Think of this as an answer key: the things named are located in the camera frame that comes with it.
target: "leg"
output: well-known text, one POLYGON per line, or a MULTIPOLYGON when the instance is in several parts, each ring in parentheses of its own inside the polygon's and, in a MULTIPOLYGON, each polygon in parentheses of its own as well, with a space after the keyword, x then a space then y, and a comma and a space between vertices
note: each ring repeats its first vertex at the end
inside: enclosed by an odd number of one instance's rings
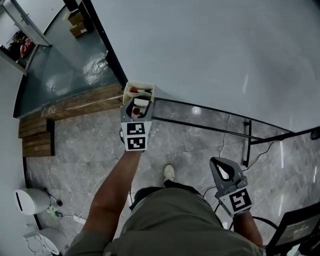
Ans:
POLYGON ((137 191, 137 193, 135 193, 134 202, 129 207, 129 209, 132 211, 142 199, 146 198, 147 196, 149 196, 153 192, 156 192, 161 189, 163 189, 163 187, 149 186, 149 187, 141 188, 140 190, 137 191))
POLYGON ((182 185, 180 183, 174 182, 174 179, 175 179, 175 170, 172 165, 168 164, 164 168, 164 187, 165 188, 178 188, 182 190, 187 190, 191 193, 201 196, 201 194, 192 186, 182 185))

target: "shoe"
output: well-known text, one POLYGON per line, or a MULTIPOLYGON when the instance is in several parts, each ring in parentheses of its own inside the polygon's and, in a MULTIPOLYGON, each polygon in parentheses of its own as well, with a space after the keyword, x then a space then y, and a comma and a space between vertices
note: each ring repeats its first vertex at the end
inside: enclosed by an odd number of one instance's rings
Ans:
POLYGON ((171 164, 167 164, 163 171, 164 174, 164 181, 174 181, 175 179, 175 169, 171 164))

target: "person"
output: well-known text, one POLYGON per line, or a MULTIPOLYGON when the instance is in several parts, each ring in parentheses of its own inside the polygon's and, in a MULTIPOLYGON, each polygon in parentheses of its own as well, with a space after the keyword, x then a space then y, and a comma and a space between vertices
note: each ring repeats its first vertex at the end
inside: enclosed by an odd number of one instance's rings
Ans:
POLYGON ((66 256, 263 255, 262 237, 249 211, 224 229, 209 203, 191 186, 174 182, 164 169, 164 187, 140 189, 131 215, 114 239, 141 151, 126 151, 95 194, 82 231, 66 256))

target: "power strip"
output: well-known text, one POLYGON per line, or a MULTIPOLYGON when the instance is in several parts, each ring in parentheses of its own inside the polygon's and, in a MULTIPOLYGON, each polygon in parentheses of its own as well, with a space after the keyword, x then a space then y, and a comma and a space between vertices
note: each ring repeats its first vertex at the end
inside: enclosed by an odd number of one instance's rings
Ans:
POLYGON ((85 224, 86 223, 86 219, 85 218, 81 218, 81 217, 78 217, 76 215, 73 215, 73 219, 76 221, 76 222, 79 222, 81 224, 85 224))

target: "white wall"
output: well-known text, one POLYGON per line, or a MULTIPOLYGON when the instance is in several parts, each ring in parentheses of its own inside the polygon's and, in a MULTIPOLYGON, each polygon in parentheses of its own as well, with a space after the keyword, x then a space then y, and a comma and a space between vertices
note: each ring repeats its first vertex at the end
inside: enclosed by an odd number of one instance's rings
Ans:
MULTIPOLYGON (((62 0, 16 0, 34 24, 44 32, 59 10, 65 5, 62 0)), ((0 44, 6 48, 7 42, 19 29, 5 13, 0 13, 0 44)))
POLYGON ((19 121, 13 118, 22 75, 0 58, 0 255, 31 256, 23 235, 36 227, 33 216, 20 213, 13 191, 25 188, 22 140, 18 138, 19 121))
POLYGON ((320 126, 313 0, 94 0, 128 80, 292 131, 320 126))

